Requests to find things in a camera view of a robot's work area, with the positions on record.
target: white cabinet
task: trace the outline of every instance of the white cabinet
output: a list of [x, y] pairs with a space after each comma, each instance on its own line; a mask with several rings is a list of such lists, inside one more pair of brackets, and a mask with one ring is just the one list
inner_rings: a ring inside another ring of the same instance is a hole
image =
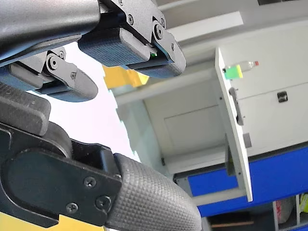
[[[277, 93], [286, 91], [288, 101], [279, 103]], [[252, 147], [248, 155], [262, 154], [308, 141], [308, 83], [239, 100], [244, 133]]]

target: black handle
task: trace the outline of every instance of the black handle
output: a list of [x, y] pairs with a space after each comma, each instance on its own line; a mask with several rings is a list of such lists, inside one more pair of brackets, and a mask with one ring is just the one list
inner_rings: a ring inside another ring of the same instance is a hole
[[236, 116], [237, 124], [240, 125], [240, 126], [243, 126], [244, 121], [243, 121], [241, 109], [240, 109], [240, 106], [239, 106], [239, 102], [237, 101], [237, 94], [236, 94], [235, 88], [230, 88], [229, 94], [232, 96], [233, 101], [234, 101], [234, 105], [235, 105], [235, 109], [236, 109], [236, 113], [237, 113], [237, 116]]

